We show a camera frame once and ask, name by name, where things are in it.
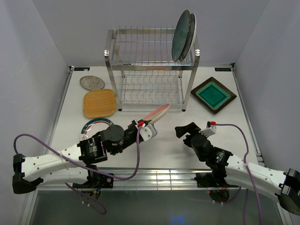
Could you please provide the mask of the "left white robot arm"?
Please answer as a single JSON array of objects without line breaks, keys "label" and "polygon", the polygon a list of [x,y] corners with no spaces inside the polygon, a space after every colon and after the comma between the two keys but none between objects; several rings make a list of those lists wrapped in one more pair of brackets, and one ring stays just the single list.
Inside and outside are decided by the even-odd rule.
[{"label": "left white robot arm", "polygon": [[87,139],[69,148],[50,153],[26,157],[16,154],[13,157],[12,187],[14,194],[26,194],[39,185],[72,183],[75,188],[93,188],[106,185],[107,178],[124,180],[125,177],[101,172],[97,163],[108,160],[108,154],[116,155],[132,144],[139,144],[157,135],[150,120],[133,120],[127,129],[110,124]]}]

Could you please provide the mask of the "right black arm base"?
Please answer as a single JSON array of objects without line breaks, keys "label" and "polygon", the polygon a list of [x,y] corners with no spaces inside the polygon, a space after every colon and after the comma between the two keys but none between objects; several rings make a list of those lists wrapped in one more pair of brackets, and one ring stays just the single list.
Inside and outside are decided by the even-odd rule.
[{"label": "right black arm base", "polygon": [[194,180],[198,188],[221,188],[225,182],[217,180],[212,173],[196,173]]}]

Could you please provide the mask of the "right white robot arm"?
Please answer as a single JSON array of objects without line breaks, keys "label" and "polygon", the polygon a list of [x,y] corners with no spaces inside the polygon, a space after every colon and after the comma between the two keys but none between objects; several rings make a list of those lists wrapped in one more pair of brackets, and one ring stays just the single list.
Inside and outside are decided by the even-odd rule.
[{"label": "right white robot arm", "polygon": [[232,185],[264,195],[280,204],[286,211],[300,214],[300,173],[279,171],[247,162],[230,151],[213,146],[208,138],[216,134],[218,124],[209,121],[206,129],[195,123],[175,127],[178,138],[192,148],[199,159],[212,170],[212,182],[217,186]]}]

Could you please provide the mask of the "white plate green red rim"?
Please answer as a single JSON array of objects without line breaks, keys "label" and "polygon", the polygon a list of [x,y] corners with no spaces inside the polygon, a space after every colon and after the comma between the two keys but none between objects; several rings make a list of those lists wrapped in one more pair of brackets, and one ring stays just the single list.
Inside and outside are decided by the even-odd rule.
[{"label": "white plate green red rim", "polygon": [[97,132],[107,129],[114,123],[107,118],[95,118],[87,122],[80,133],[80,141],[91,138]]}]

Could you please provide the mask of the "pink cream floral plate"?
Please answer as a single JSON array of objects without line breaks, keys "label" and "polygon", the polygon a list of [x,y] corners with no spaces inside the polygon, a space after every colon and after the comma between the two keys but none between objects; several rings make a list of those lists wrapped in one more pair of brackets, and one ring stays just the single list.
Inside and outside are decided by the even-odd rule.
[{"label": "pink cream floral plate", "polygon": [[145,117],[143,117],[143,121],[148,122],[148,124],[155,124],[157,121],[159,121],[162,117],[165,116],[165,114],[169,111],[170,104],[163,105],[159,107],[158,109],[152,111]]}]

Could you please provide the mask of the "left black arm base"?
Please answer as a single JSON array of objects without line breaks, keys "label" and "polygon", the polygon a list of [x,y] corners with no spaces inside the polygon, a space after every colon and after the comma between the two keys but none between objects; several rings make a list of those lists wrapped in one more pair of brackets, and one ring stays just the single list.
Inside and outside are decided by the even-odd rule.
[{"label": "left black arm base", "polygon": [[89,175],[85,182],[76,182],[72,184],[73,188],[113,188],[113,178],[106,175]]}]

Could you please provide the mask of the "white plate teal lettered rim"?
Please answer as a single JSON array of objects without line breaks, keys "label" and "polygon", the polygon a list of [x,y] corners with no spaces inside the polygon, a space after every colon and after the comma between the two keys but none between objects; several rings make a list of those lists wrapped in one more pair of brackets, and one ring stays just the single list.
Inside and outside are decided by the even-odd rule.
[{"label": "white plate teal lettered rim", "polygon": [[179,58],[180,61],[183,61],[189,54],[196,37],[196,16],[195,14],[190,14],[190,31],[187,38],[187,43],[183,49],[183,52]]}]

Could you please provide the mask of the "dark blue round plate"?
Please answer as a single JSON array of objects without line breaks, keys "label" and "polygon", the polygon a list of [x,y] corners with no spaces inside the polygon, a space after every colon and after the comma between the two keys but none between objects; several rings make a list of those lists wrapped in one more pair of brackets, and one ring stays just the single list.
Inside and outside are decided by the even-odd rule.
[{"label": "dark blue round plate", "polygon": [[188,33],[189,33],[189,25],[190,25],[190,11],[189,10],[185,10],[176,25],[175,28],[175,32],[173,35],[173,39],[172,39],[172,59],[173,61],[178,61],[187,37],[188,37]]}]

